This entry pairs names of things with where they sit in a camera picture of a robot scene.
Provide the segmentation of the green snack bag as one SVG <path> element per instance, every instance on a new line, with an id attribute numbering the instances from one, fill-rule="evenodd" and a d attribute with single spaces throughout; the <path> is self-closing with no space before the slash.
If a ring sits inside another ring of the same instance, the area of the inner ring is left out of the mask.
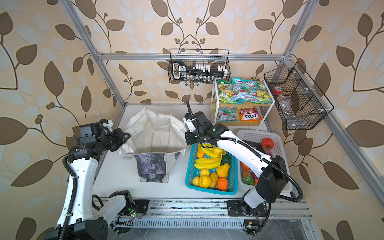
<path id="1" fill-rule="evenodd" d="M 218 93 L 220 102 L 227 104 L 237 104 L 232 99 L 233 96 L 233 85 L 230 81 L 218 80 Z"/>
<path id="2" fill-rule="evenodd" d="M 257 84 L 257 103 L 269 104 L 272 102 L 271 96 L 264 84 Z"/>

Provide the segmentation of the yellow pear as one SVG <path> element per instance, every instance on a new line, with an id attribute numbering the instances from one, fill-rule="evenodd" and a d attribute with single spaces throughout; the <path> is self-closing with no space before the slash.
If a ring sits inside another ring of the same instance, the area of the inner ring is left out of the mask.
<path id="1" fill-rule="evenodd" d="M 217 168 L 216 173 L 219 178 L 227 178 L 229 175 L 229 170 L 230 170 L 230 165 L 223 164 Z"/>

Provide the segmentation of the cream canvas grocery bag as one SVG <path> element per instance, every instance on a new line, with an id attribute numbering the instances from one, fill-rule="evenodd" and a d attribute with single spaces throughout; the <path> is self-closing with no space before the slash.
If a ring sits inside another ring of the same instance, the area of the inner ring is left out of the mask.
<path id="1" fill-rule="evenodd" d="M 123 128 L 131 137 L 119 156 L 136 162 L 140 182 L 167 184 L 170 169 L 186 153 L 186 131 L 185 123 L 174 116 L 143 108 Z"/>

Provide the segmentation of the red tomato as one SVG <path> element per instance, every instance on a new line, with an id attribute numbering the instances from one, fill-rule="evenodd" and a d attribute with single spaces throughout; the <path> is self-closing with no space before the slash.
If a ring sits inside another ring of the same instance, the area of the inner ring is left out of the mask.
<path id="1" fill-rule="evenodd" d="M 261 142 L 261 146 L 265 151 L 272 150 L 275 146 L 275 143 L 270 138 L 264 138 Z"/>

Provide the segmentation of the green snack bag right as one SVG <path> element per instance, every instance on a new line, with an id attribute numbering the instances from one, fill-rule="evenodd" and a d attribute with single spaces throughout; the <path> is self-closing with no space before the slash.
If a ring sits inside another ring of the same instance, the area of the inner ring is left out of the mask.
<path id="1" fill-rule="evenodd" d="M 271 96 L 264 84 L 257 84 L 257 103 L 269 104 L 272 102 Z"/>

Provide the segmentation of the teal red snack bag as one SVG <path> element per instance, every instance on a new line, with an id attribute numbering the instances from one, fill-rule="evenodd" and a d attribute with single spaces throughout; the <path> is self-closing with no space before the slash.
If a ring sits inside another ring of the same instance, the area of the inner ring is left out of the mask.
<path id="1" fill-rule="evenodd" d="M 234 101 L 242 102 L 255 102 L 258 100 L 257 96 L 257 82 L 252 80 L 243 80 L 239 78 L 232 78 L 232 99 Z"/>

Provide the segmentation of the green snack bag left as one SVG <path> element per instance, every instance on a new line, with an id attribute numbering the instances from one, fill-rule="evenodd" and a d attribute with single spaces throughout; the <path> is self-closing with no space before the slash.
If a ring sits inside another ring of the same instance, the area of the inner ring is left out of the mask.
<path id="1" fill-rule="evenodd" d="M 220 102 L 227 104 L 237 104 L 232 99 L 233 96 L 233 85 L 230 81 L 218 80 L 218 93 Z"/>

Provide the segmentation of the plastic bottle red cap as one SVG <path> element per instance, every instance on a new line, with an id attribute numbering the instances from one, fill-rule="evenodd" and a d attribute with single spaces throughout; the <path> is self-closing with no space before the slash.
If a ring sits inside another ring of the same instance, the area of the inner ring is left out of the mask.
<path id="1" fill-rule="evenodd" d="M 292 110 L 292 100 L 290 96 L 283 94 L 283 89 L 279 86 L 275 86 L 273 93 L 276 95 L 279 107 L 282 111 L 291 111 Z"/>

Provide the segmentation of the yellow lemon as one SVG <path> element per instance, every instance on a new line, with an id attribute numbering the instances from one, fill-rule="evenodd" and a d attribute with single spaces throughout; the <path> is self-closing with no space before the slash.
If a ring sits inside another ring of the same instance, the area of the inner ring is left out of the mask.
<path id="1" fill-rule="evenodd" d="M 203 177 L 203 176 L 210 176 L 210 170 L 208 169 L 201 169 L 200 170 L 200 177 Z"/>

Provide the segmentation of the lower teal snack bag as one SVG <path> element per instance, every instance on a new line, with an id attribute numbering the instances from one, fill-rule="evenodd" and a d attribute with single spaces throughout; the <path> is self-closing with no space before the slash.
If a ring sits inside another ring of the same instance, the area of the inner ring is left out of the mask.
<path id="1" fill-rule="evenodd" d="M 236 108 L 219 108 L 216 120 L 218 122 L 236 122 Z"/>

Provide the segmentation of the yellow round fruit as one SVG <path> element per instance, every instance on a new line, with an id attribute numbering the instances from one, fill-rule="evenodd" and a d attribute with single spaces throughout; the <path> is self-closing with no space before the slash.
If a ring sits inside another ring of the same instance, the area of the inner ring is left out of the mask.
<path id="1" fill-rule="evenodd" d="M 199 187 L 200 186 L 200 182 L 201 182 L 201 177 L 197 176 L 197 177 L 194 177 L 193 178 L 193 185 L 196 186 L 196 187 Z"/>

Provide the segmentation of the lower banana bunch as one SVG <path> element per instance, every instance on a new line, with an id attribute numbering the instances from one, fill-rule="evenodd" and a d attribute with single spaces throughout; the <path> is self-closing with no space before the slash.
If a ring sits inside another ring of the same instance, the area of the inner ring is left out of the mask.
<path id="1" fill-rule="evenodd" d="M 201 169 L 215 169 L 221 165 L 221 159 L 220 158 L 201 158 L 196 159 L 194 167 L 201 170 Z"/>

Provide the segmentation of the orange tangerine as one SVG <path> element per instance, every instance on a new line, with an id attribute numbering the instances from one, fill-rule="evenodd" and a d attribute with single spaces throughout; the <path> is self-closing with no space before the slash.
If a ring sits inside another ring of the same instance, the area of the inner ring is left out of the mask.
<path id="1" fill-rule="evenodd" d="M 229 186 L 229 181 L 227 178 L 219 178 L 217 181 L 217 189 L 220 191 L 227 191 Z"/>

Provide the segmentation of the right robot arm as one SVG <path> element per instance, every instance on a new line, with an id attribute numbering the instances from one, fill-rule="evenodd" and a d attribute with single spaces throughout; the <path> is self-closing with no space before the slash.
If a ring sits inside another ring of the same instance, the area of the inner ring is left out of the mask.
<path id="1" fill-rule="evenodd" d="M 188 126 L 185 132 L 187 145 L 196 143 L 213 144 L 233 155 L 248 166 L 259 178 L 258 183 L 248 190 L 240 200 L 241 212 L 246 216 L 254 214 L 264 203 L 274 203 L 278 198 L 300 202 L 303 191 L 288 174 L 285 160 L 280 156 L 263 154 L 240 140 L 228 127 L 213 125 L 203 112 L 193 113 L 188 109 L 183 121 Z"/>

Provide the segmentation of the yellow bell pepper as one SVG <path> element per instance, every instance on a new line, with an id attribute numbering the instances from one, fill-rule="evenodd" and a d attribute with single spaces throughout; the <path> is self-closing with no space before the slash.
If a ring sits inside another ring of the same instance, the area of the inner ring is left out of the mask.
<path id="1" fill-rule="evenodd" d="M 200 176 L 199 187 L 208 188 L 211 185 L 211 183 L 212 183 L 212 180 L 209 176 L 207 175 Z"/>

